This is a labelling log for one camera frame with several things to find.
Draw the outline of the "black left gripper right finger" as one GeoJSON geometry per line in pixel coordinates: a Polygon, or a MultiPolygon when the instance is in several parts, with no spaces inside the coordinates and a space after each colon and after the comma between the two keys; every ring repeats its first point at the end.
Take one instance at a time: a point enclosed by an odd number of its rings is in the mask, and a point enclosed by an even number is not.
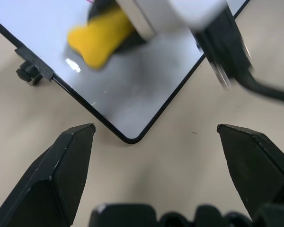
{"type": "Polygon", "coordinates": [[[284,222],[284,153],[263,133],[219,124],[233,184],[254,222],[284,222]]]}

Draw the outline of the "yellow whiteboard eraser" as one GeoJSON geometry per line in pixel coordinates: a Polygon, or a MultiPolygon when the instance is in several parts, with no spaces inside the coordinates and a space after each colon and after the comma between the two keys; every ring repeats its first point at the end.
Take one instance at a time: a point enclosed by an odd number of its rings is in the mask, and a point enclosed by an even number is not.
{"type": "Polygon", "coordinates": [[[67,41],[90,68],[98,70],[134,31],[126,14],[116,6],[91,18],[86,25],[73,28],[67,41]]]}

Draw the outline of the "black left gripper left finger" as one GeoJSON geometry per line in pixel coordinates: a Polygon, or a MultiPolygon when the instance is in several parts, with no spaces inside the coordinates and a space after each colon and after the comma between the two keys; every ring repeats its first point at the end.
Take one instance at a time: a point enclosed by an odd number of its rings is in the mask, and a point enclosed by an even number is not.
{"type": "Polygon", "coordinates": [[[96,131],[72,127],[25,171],[0,207],[0,227],[71,227],[86,184],[96,131]]]}

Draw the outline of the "black whiteboard stand clamp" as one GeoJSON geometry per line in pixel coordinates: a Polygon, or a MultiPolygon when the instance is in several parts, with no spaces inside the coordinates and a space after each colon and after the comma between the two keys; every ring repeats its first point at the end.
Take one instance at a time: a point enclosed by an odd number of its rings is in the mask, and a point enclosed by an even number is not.
{"type": "Polygon", "coordinates": [[[24,61],[16,70],[21,80],[30,86],[35,86],[42,78],[52,81],[54,71],[27,47],[18,47],[15,53],[24,61]]]}

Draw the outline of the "whiteboard with black frame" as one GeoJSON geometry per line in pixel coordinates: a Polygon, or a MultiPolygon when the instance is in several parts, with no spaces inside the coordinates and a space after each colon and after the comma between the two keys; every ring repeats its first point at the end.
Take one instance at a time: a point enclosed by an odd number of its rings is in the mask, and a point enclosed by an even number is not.
{"type": "Polygon", "coordinates": [[[188,29],[161,34],[89,68],[67,44],[93,0],[0,0],[0,33],[123,142],[139,142],[204,59],[188,29]]]}

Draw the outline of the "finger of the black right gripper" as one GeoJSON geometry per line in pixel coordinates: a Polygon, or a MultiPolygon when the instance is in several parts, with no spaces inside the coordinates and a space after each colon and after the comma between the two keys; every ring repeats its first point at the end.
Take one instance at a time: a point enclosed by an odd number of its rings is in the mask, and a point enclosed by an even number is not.
{"type": "Polygon", "coordinates": [[[133,31],[125,38],[124,41],[114,50],[113,54],[123,53],[139,45],[144,45],[147,42],[140,36],[137,31],[133,31]]]}
{"type": "Polygon", "coordinates": [[[92,6],[89,9],[88,22],[93,17],[97,17],[111,9],[117,8],[119,8],[119,5],[117,4],[116,0],[94,0],[92,6]]]}

